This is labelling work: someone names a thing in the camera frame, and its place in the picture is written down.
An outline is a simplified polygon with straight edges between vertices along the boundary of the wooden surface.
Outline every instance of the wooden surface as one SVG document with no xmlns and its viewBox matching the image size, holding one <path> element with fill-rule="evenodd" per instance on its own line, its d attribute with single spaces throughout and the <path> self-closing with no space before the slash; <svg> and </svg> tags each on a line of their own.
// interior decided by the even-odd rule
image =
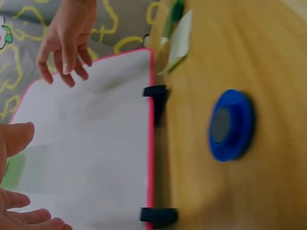
<svg viewBox="0 0 307 230">
<path fill-rule="evenodd" d="M 167 4 L 151 32 L 156 72 Z M 307 1 L 187 0 L 189 9 L 189 55 L 157 78 L 171 90 L 157 130 L 157 205 L 179 208 L 179 230 L 307 229 Z M 221 163 L 207 129 L 230 88 L 253 99 L 257 127 L 245 157 Z"/>
</svg>

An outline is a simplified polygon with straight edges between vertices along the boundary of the finger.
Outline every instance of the finger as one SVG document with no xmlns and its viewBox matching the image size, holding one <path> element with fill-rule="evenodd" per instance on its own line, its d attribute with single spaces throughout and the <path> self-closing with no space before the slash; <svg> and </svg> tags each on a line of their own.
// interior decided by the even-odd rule
<svg viewBox="0 0 307 230">
<path fill-rule="evenodd" d="M 84 61 L 84 63 L 87 66 L 92 66 L 93 61 L 92 61 L 90 54 L 88 53 L 87 43 L 83 43 L 83 44 L 78 46 L 78 53 L 79 53 L 81 59 Z"/>
<path fill-rule="evenodd" d="M 44 39 L 36 58 L 36 64 L 41 77 L 45 79 L 45 81 L 48 82 L 49 84 L 52 84 L 53 82 L 52 74 L 50 73 L 47 65 L 49 54 L 51 52 L 48 47 L 49 45 L 47 43 L 47 40 Z"/>
<path fill-rule="evenodd" d="M 63 226 L 66 224 L 60 218 L 53 218 L 44 223 L 34 224 L 32 225 L 34 229 L 37 230 L 62 230 Z"/>
<path fill-rule="evenodd" d="M 59 72 L 59 75 L 61 76 L 62 80 L 69 86 L 74 87 L 75 81 L 73 80 L 72 76 L 70 74 L 64 75 L 63 74 L 63 62 L 62 62 L 62 51 L 57 50 L 53 54 L 54 59 L 54 65 L 56 69 Z"/>
<path fill-rule="evenodd" d="M 59 38 L 62 46 L 63 74 L 68 75 L 75 69 L 78 57 L 77 43 L 74 36 L 68 33 L 62 33 Z"/>
<path fill-rule="evenodd" d="M 25 194 L 0 189 L 0 196 L 4 201 L 5 209 L 25 207 L 30 204 L 30 199 Z"/>
<path fill-rule="evenodd" d="M 39 224 L 44 223 L 51 219 L 51 214 L 46 209 L 39 209 L 32 212 L 11 212 L 15 218 L 18 218 L 20 221 L 26 224 Z"/>
<path fill-rule="evenodd" d="M 12 157 L 28 146 L 34 136 L 34 125 L 31 122 L 24 124 L 0 124 L 0 135 L 3 136 L 7 157 Z"/>
<path fill-rule="evenodd" d="M 88 74 L 87 74 L 86 70 L 83 68 L 81 61 L 78 58 L 76 60 L 75 71 L 84 81 L 86 81 L 88 79 Z"/>
</svg>

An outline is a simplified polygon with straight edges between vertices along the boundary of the fingernail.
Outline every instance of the fingernail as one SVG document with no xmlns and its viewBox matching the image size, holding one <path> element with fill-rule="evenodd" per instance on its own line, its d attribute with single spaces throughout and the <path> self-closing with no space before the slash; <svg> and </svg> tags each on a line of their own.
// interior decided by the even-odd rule
<svg viewBox="0 0 307 230">
<path fill-rule="evenodd" d="M 70 72 L 68 70 L 68 65 L 66 63 L 63 64 L 63 74 L 64 75 L 70 74 Z"/>
</svg>

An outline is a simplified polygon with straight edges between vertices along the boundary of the sticky note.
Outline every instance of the sticky note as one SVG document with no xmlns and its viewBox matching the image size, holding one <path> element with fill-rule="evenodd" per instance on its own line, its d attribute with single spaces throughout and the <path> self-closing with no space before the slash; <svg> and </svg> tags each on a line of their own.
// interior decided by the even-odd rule
<svg viewBox="0 0 307 230">
<path fill-rule="evenodd" d="M 165 24 L 163 26 L 163 31 L 162 31 L 162 38 L 161 38 L 162 45 L 169 40 L 172 34 L 172 28 L 173 28 L 172 16 L 173 16 L 173 8 L 176 2 L 177 0 L 172 0 L 170 7 L 168 9 L 168 14 L 167 14 L 166 21 L 165 21 Z"/>
<path fill-rule="evenodd" d="M 178 27 L 171 37 L 170 54 L 166 68 L 159 73 L 163 75 L 171 70 L 189 52 L 192 25 L 192 10 L 188 11 L 180 20 Z"/>
<path fill-rule="evenodd" d="M 4 189 L 16 189 L 22 176 L 25 164 L 25 155 L 22 153 L 8 159 L 5 175 L 1 187 Z"/>
</svg>

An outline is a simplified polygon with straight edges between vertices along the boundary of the green paper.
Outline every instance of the green paper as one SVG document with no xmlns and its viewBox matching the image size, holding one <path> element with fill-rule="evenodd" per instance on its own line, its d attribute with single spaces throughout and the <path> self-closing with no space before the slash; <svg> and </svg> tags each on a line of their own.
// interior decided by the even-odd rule
<svg viewBox="0 0 307 230">
<path fill-rule="evenodd" d="M 170 54 L 166 68 L 159 73 L 163 75 L 170 71 L 189 52 L 190 34 L 192 26 L 192 10 L 188 11 L 180 20 L 172 38 Z"/>
<path fill-rule="evenodd" d="M 14 190 L 18 187 L 25 164 L 25 158 L 25 155 L 19 153 L 18 155 L 8 159 L 1 188 Z"/>
<path fill-rule="evenodd" d="M 12 34 L 6 34 L 6 36 L 5 36 L 5 41 L 7 42 L 7 43 L 12 43 L 13 42 L 13 36 L 12 36 Z"/>
</svg>

